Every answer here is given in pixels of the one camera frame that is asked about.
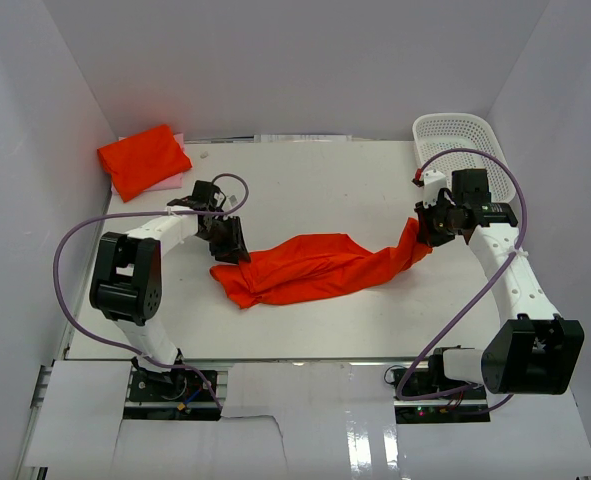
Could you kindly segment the orange t-shirt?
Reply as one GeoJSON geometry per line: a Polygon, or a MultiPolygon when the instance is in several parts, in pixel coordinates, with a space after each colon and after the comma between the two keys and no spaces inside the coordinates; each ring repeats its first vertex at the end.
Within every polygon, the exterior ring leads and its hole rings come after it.
{"type": "Polygon", "coordinates": [[[190,158],[167,124],[100,147],[97,155],[124,202],[192,168],[190,158]]]}
{"type": "Polygon", "coordinates": [[[241,309],[291,305],[349,295],[385,284],[432,252],[417,240],[419,223],[408,219],[394,247],[370,252],[343,233],[306,234],[264,251],[249,262],[210,269],[241,309]]]}

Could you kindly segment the aluminium frame rail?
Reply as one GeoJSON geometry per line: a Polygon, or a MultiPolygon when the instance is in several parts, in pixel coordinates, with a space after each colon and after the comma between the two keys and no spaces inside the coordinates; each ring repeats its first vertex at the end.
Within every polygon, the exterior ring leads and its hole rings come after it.
{"type": "Polygon", "coordinates": [[[45,479],[47,468],[46,467],[32,467],[26,465],[26,458],[28,450],[31,444],[31,440],[34,434],[34,430],[37,424],[39,412],[43,404],[46,390],[50,381],[52,372],[51,366],[41,366],[37,377],[36,385],[32,394],[30,408],[29,408],[29,421],[27,430],[24,436],[22,444],[20,460],[18,467],[16,468],[15,478],[17,480],[28,480],[28,479],[45,479]]]}

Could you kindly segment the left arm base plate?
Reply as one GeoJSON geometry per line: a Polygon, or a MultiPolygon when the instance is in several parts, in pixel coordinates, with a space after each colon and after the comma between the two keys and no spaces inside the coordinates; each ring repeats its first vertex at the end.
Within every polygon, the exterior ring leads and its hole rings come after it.
{"type": "Polygon", "coordinates": [[[214,402],[211,388],[223,403],[227,374],[224,371],[181,370],[162,375],[133,368],[129,378],[123,417],[146,421],[218,421],[220,408],[214,402]]]}

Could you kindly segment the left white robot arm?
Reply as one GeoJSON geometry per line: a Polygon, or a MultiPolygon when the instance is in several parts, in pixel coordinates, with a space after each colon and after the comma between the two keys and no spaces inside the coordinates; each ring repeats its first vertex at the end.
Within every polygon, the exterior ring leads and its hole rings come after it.
{"type": "Polygon", "coordinates": [[[157,312],[162,302],[162,260],[189,237],[209,244],[220,263],[250,261],[241,220],[232,213],[234,201],[215,180],[195,182],[190,195],[170,201],[166,209],[125,233],[100,238],[89,300],[112,321],[136,350],[139,364],[155,371],[152,387],[174,399],[186,387],[186,374],[177,365],[180,349],[170,340],[157,312]]]}

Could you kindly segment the white perforated plastic basket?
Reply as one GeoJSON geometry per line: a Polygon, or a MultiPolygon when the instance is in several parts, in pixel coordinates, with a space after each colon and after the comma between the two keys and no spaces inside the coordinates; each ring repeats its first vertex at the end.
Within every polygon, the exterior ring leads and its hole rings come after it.
{"type": "MultiPolygon", "coordinates": [[[[466,113],[436,113],[417,118],[412,126],[415,158],[422,167],[435,155],[453,149],[485,152],[507,165],[502,148],[491,126],[481,117],[466,113]]],[[[510,203],[516,192],[504,170],[495,162],[470,152],[452,152],[439,157],[429,165],[443,173],[451,187],[455,170],[485,168],[489,190],[494,202],[510,203]]]]}

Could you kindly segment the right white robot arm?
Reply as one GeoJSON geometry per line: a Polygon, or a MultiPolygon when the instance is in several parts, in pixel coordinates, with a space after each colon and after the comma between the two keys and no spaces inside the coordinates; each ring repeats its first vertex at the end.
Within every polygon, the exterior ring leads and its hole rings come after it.
{"type": "Polygon", "coordinates": [[[467,382],[494,394],[563,394],[584,330],[579,321],[563,318],[543,292],[518,245],[521,232],[511,206],[493,201],[483,169],[457,170],[450,177],[428,169],[415,182],[423,189],[415,207],[419,241],[437,247],[462,236],[492,283],[501,321],[484,349],[435,350],[428,390],[447,399],[467,382]]]}

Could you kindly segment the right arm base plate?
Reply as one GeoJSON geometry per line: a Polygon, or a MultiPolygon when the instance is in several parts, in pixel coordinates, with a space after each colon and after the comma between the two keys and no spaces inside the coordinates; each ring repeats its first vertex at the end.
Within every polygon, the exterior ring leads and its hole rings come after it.
{"type": "Polygon", "coordinates": [[[463,385],[463,382],[444,381],[438,384],[429,369],[420,365],[403,388],[403,395],[415,397],[415,400],[406,401],[394,397],[396,423],[438,425],[489,422],[490,414],[483,413],[483,410],[489,407],[483,387],[431,399],[417,399],[418,396],[434,394],[460,385],[463,385]]]}

